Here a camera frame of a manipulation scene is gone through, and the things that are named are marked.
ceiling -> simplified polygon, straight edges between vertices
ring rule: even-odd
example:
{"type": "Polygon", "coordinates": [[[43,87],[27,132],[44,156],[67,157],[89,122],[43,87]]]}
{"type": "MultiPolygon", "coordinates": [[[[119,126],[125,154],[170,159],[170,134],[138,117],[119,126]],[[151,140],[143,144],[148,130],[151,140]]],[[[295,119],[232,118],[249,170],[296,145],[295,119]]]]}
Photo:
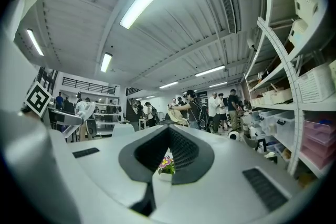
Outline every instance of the ceiling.
{"type": "Polygon", "coordinates": [[[253,56],[246,40],[256,41],[265,0],[232,0],[236,34],[228,31],[221,0],[154,0],[125,29],[119,22],[133,1],[39,0],[22,20],[15,42],[36,65],[126,87],[153,90],[177,81],[173,87],[186,90],[240,82],[253,56]],[[43,57],[27,28],[34,31],[43,57]],[[103,73],[105,52],[113,58],[103,73]],[[219,65],[226,69],[194,76],[219,65]]]}

woman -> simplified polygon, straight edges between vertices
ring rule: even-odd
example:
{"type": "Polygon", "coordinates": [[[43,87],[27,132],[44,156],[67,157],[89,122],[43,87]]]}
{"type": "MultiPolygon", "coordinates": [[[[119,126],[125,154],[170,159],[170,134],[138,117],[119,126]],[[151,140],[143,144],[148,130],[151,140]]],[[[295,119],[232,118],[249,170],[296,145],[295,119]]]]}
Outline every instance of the woman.
{"type": "Polygon", "coordinates": [[[201,109],[200,104],[196,101],[195,93],[193,90],[187,90],[187,101],[189,102],[183,106],[169,106],[169,109],[179,110],[179,111],[187,111],[189,114],[189,127],[200,130],[200,126],[198,124],[199,120],[199,111],[201,109]]]}
{"type": "Polygon", "coordinates": [[[146,108],[143,108],[143,113],[145,114],[145,117],[148,118],[149,127],[154,127],[155,126],[155,118],[152,115],[153,107],[150,104],[150,102],[146,102],[145,106],[146,106],[146,108]]]}

man in black shirt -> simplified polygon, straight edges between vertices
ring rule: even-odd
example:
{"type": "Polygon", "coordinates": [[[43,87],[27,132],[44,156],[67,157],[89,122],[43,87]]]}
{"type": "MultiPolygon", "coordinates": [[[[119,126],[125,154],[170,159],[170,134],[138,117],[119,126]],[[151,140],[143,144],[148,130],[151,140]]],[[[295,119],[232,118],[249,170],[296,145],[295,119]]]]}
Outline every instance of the man in black shirt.
{"type": "MultiPolygon", "coordinates": [[[[178,97],[177,100],[178,100],[178,105],[179,106],[184,106],[184,105],[187,104],[186,102],[183,102],[182,97],[178,97]]],[[[186,110],[182,110],[181,115],[182,115],[183,118],[187,119],[187,111],[186,110]]]]}
{"type": "Polygon", "coordinates": [[[187,100],[189,101],[188,104],[185,104],[183,106],[172,106],[170,104],[169,109],[187,111],[189,114],[189,127],[200,130],[201,128],[198,124],[198,121],[201,106],[197,103],[193,90],[187,90],[187,100]]]}
{"type": "Polygon", "coordinates": [[[232,131],[236,131],[238,129],[238,97],[236,96],[236,90],[232,89],[230,91],[229,98],[227,100],[229,115],[231,118],[232,131]]]}

desk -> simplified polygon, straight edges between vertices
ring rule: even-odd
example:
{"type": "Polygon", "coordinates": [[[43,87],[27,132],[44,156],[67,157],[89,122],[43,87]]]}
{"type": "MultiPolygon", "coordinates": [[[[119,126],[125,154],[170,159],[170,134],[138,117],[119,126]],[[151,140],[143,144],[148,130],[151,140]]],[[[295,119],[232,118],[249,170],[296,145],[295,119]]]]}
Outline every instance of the desk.
{"type": "Polygon", "coordinates": [[[148,122],[147,119],[139,119],[139,131],[141,130],[141,122],[143,122],[145,129],[149,128],[149,126],[148,127],[146,126],[146,122],[148,122]]]}
{"type": "Polygon", "coordinates": [[[131,124],[115,125],[112,132],[112,137],[124,136],[134,133],[134,127],[131,124]]]}

purple flower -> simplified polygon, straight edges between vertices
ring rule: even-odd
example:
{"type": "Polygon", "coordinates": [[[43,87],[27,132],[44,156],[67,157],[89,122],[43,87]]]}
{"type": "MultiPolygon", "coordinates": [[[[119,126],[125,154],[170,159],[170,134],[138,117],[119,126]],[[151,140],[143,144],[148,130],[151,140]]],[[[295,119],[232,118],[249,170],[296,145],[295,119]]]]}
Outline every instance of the purple flower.
{"type": "Polygon", "coordinates": [[[170,165],[170,159],[164,157],[161,164],[159,165],[159,168],[165,168],[167,165],[170,165]]]}

